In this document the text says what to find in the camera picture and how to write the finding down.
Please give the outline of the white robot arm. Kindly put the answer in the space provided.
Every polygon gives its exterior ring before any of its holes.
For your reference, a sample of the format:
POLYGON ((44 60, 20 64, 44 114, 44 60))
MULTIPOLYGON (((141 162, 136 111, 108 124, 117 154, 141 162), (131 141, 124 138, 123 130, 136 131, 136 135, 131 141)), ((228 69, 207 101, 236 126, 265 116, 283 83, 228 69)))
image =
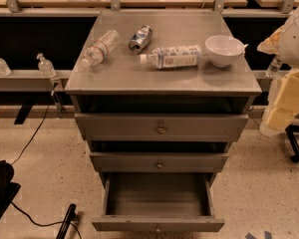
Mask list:
POLYGON ((276 55, 281 63, 291 67, 284 77, 275 76, 270 86, 269 105, 259 129, 272 136, 283 132, 299 115, 299 6, 257 50, 276 55))

